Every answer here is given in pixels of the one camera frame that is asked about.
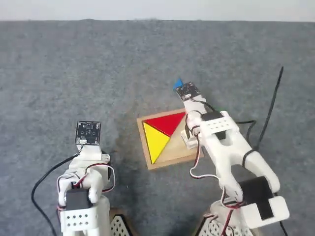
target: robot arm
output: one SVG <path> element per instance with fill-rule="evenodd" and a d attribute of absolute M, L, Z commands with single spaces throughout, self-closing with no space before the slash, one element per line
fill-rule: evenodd
<path fill-rule="evenodd" d="M 102 192 L 115 186 L 115 172 L 109 165 L 110 156 L 99 147 L 100 122 L 79 121 L 76 144 L 80 155 L 57 179 L 58 210 L 64 236 L 110 236 L 109 200 Z M 112 170 L 114 185 L 109 183 Z"/>
<path fill-rule="evenodd" d="M 280 189 L 278 177 L 248 144 L 228 112 L 211 107 L 212 111 L 207 112 L 206 99 L 192 82 L 176 91 L 187 113 L 187 126 L 181 132 L 183 140 L 188 148 L 197 146 L 197 139 L 205 147 L 216 167 L 220 187 L 230 198 L 245 202 L 240 212 L 247 226 L 252 229 L 287 219 L 284 198 L 273 195 Z M 238 183 L 231 172 L 233 165 L 242 165 L 257 178 Z"/>

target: wire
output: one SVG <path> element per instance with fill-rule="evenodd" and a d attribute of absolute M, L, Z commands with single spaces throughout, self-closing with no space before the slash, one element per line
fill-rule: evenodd
<path fill-rule="evenodd" d="M 273 97 L 271 99 L 271 104 L 270 104 L 270 107 L 269 107 L 269 111 L 268 111 L 268 115 L 267 115 L 267 118 L 266 118 L 266 121 L 264 123 L 264 126 L 260 132 L 260 135 L 259 135 L 259 138 L 258 138 L 258 141 L 257 141 L 257 144 L 256 146 L 254 147 L 254 149 L 248 151 L 247 153 L 245 153 L 244 157 L 243 157 L 243 161 L 242 161 L 242 166 L 245 167 L 245 161 L 246 161 L 246 158 L 249 154 L 251 154 L 252 152 L 254 151 L 258 151 L 259 148 L 260 148 L 260 143 L 265 135 L 265 132 L 266 132 L 266 129 L 267 129 L 267 126 L 268 126 L 268 123 L 269 123 L 269 120 L 270 120 L 270 117 L 271 117 L 271 114 L 272 114 L 272 110 L 274 108 L 274 105 L 275 105 L 275 102 L 276 102 L 276 98 L 277 98 L 277 92 L 278 92 L 278 89 L 279 89 L 279 86 L 280 86 L 280 81 L 281 81 L 281 78 L 282 78 L 282 74 L 284 72 L 284 67 L 282 66 L 281 69 L 280 69 L 280 72 L 279 72 L 279 76 L 278 76 L 278 80 L 277 80 L 277 83 L 276 83 L 276 86 L 275 86 L 275 90 L 274 90 L 274 93 L 273 93 Z M 280 224 L 280 227 L 284 233 L 285 236 L 288 236 L 286 230 L 285 230 L 285 227 L 284 227 L 284 224 L 282 221 L 279 222 Z"/>
<path fill-rule="evenodd" d="M 212 177 L 212 178 L 216 178 L 217 180 L 219 180 L 219 177 L 216 175 L 212 175 L 212 174 L 205 174 L 205 175 L 200 175 L 200 176 L 196 176 L 192 173 L 192 171 L 197 167 L 198 163 L 199 163 L 199 159 L 200 159 L 200 151 L 201 151 L 201 145 L 200 145 L 200 140 L 198 138 L 198 135 L 196 135 L 197 138 L 197 153 L 196 153 L 196 158 L 195 158 L 195 162 L 193 167 L 191 167 L 191 169 L 189 170 L 189 174 L 191 177 L 195 178 L 195 179 L 202 179 L 202 178 L 206 178 L 206 177 Z"/>
<path fill-rule="evenodd" d="M 257 121 L 253 119 L 253 120 L 248 120 L 248 121 L 238 121 L 236 123 L 237 124 L 250 124 L 246 132 L 246 141 L 249 143 L 250 146 L 252 146 L 251 141 L 250 141 L 250 134 L 251 134 L 252 128 L 256 125 Z"/>
<path fill-rule="evenodd" d="M 286 232 L 286 230 L 285 230 L 285 227 L 284 227 L 283 222 L 280 221 L 279 223 L 280 223 L 280 227 L 281 227 L 281 229 L 282 229 L 284 235 L 285 235 L 285 236 L 288 236 L 288 235 L 287 235 L 287 232 Z"/>
<path fill-rule="evenodd" d="M 265 132 L 266 132 L 266 129 L 267 129 L 270 117 L 271 117 L 271 113 L 272 113 L 272 110 L 273 110 L 275 102 L 276 102 L 277 92 L 278 92 L 278 89 L 279 89 L 279 86 L 280 86 L 280 81 L 281 81 L 283 72 L 284 72 L 284 67 L 282 66 L 281 69 L 280 69 L 280 72 L 279 72 L 279 77 L 278 77 L 278 80 L 277 80 L 277 83 L 276 83 L 276 86 L 275 86 L 274 94 L 272 96 L 272 100 L 271 100 L 271 104 L 270 104 L 270 107 L 269 107 L 268 115 L 267 115 L 265 124 L 264 124 L 264 126 L 263 126 L 263 128 L 261 130 L 261 133 L 259 135 L 257 145 L 254 148 L 255 150 L 259 150 L 260 143 L 261 143 L 261 141 L 262 141 L 262 139 L 263 139 L 263 137 L 265 135 Z"/>
<path fill-rule="evenodd" d="M 228 223 L 230 222 L 230 220 L 231 220 L 231 216 L 232 216 L 232 213 L 233 213 L 233 209 L 231 209 L 230 210 L 230 212 L 228 213 L 228 215 L 227 215 L 227 219 L 226 219 L 226 222 L 225 222 L 225 224 L 224 224 L 224 227 L 223 227 L 223 230 L 222 230 L 222 233 L 221 233 L 221 236 L 226 236 L 226 228 L 227 228 L 227 226 L 228 226 Z"/>
<path fill-rule="evenodd" d="M 80 177 L 75 172 L 63 174 L 57 178 L 57 192 L 58 193 L 60 192 L 60 180 L 62 178 L 69 179 L 72 177 L 77 177 L 78 179 L 80 179 Z"/>
<path fill-rule="evenodd" d="M 207 102 L 195 100 L 195 99 L 193 99 L 193 98 L 191 98 L 191 101 L 193 101 L 193 102 L 200 102 L 200 103 L 202 103 L 203 105 L 209 107 L 213 112 L 216 112 L 215 108 L 214 108 L 213 106 L 211 106 L 211 105 L 210 105 L 209 103 L 207 103 Z"/>
<path fill-rule="evenodd" d="M 80 150 L 78 151 L 77 154 L 74 154 L 73 156 L 63 160 L 62 162 L 59 162 L 57 165 L 55 165 L 54 167 L 52 167 L 47 173 L 45 173 L 42 178 L 40 178 L 34 185 L 32 191 L 31 191 L 31 201 L 34 204 L 34 206 L 36 207 L 36 209 L 42 214 L 42 216 L 45 218 L 45 220 L 47 221 L 47 223 L 49 224 L 49 227 L 52 231 L 52 234 L 54 236 L 57 236 L 56 230 L 54 228 L 54 225 L 52 224 L 52 222 L 50 221 L 50 219 L 48 218 L 48 216 L 46 215 L 46 213 L 42 210 L 42 208 L 38 205 L 38 203 L 36 202 L 34 195 L 35 195 L 35 191 L 37 189 L 37 187 L 47 178 L 47 176 L 54 171 L 55 169 L 57 169 L 58 167 L 62 166 L 64 163 L 67 163 L 68 161 L 71 161 L 72 159 L 74 159 L 75 157 L 80 155 L 80 152 L 82 151 L 83 145 L 81 146 Z"/>
<path fill-rule="evenodd" d="M 94 166 L 107 166 L 109 169 L 111 169 L 113 171 L 113 185 L 110 188 L 107 189 L 103 189 L 102 193 L 107 193 L 110 192 L 111 190 L 114 189 L 115 185 L 116 185 L 116 176 L 115 176 L 115 170 L 113 167 L 111 167 L 110 165 L 106 164 L 106 163 L 95 163 L 95 164 L 91 164 L 89 165 L 86 169 L 85 169 L 85 174 L 82 178 L 80 178 L 73 186 L 74 187 L 78 187 L 79 184 L 82 184 L 83 180 L 86 178 L 86 176 L 89 174 L 88 169 Z"/>

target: wooden triangle piece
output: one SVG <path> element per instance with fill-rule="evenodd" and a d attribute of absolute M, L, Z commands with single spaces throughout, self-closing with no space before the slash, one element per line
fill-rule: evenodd
<path fill-rule="evenodd" d="M 150 159 L 152 164 L 154 164 L 170 138 L 146 123 L 143 123 L 143 127 L 147 139 Z"/>

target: white wire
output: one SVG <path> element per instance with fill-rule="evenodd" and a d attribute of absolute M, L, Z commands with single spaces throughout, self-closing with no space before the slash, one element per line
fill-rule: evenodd
<path fill-rule="evenodd" d="M 223 207 L 228 208 L 227 206 L 225 206 L 225 205 L 223 204 L 224 197 L 225 197 L 225 187 L 223 187 L 223 189 L 222 189 L 222 195 L 221 195 L 221 198 L 220 198 L 220 203 L 221 203 L 221 205 L 222 205 Z"/>
<path fill-rule="evenodd" d="M 105 189 L 105 190 L 103 190 L 102 191 L 102 193 L 108 193 L 108 192 L 110 192 L 110 191 L 112 191 L 114 188 L 115 188 L 115 185 L 116 185 L 116 176 L 115 176 L 115 170 L 114 170 L 114 168 L 113 167 L 111 167 L 111 166 L 107 166 L 108 168 L 110 168 L 112 171 L 113 171 L 113 178 L 114 178 L 114 182 L 113 182 L 113 186 L 112 187 L 110 187 L 109 189 Z"/>
<path fill-rule="evenodd" d="M 85 175 L 83 175 L 77 182 L 81 181 L 82 179 L 84 179 L 89 173 L 90 173 L 90 168 L 93 168 L 95 166 L 107 166 L 108 168 L 110 168 L 112 171 L 113 171 L 113 186 L 108 188 L 108 189 L 104 189 L 102 190 L 102 193 L 108 193 L 110 191 L 112 191 L 116 185 L 116 176 L 115 176 L 115 170 L 113 167 L 111 167 L 110 165 L 108 164 L 105 164 L 105 163 L 97 163 L 97 165 L 94 165 L 94 166 L 91 166 L 87 169 L 87 173 Z"/>
<path fill-rule="evenodd" d="M 59 193 L 60 191 L 60 186 L 59 186 L 59 181 L 61 178 L 65 178 L 65 177 L 78 177 L 75 173 L 66 173 L 66 174 L 63 174 L 61 176 L 59 176 L 57 178 L 57 181 L 56 181 L 56 185 L 57 185 L 57 192 Z"/>
<path fill-rule="evenodd" d="M 193 171 L 194 169 L 196 169 L 196 167 L 197 167 L 197 165 L 198 165 L 198 163 L 199 163 L 200 153 L 201 153 L 201 144 L 200 144 L 200 140 L 199 140 L 199 138 L 198 138 L 198 135 L 196 135 L 196 139 L 197 139 L 197 141 L 198 141 L 198 148 L 199 148 L 199 150 L 197 150 L 198 155 L 196 156 L 195 164 L 194 164 L 194 166 L 191 167 L 191 169 L 189 170 L 190 176 L 193 177 L 193 178 L 196 178 L 196 179 L 201 179 L 201 178 L 206 178 L 206 177 L 212 177 L 212 178 L 216 178 L 217 180 L 219 180 L 219 177 L 216 176 L 216 175 L 213 175 L 213 174 L 205 174 L 205 175 L 196 176 L 196 175 L 194 175 L 194 174 L 192 173 L 192 171 Z"/>

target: gray carpet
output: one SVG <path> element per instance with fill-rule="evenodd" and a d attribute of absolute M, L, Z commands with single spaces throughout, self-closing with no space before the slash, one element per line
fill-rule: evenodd
<path fill-rule="evenodd" d="M 283 81 L 261 153 L 281 181 L 289 235 L 313 235 L 315 24 L 1 22 L 0 235 L 50 235 L 31 189 L 76 152 L 75 124 L 87 119 L 102 122 L 101 146 L 117 151 L 111 205 L 126 211 L 141 236 L 189 236 L 219 199 L 218 184 L 190 178 L 192 163 L 149 172 L 136 118 L 182 108 L 172 91 L 181 76 L 236 120 L 257 119 L 256 140 L 280 65 Z M 57 229 L 56 178 L 66 168 L 36 194 Z M 213 170 L 209 158 L 201 161 L 201 173 Z M 241 168 L 234 173 L 248 176 Z M 283 235 L 278 224 L 262 230 Z"/>

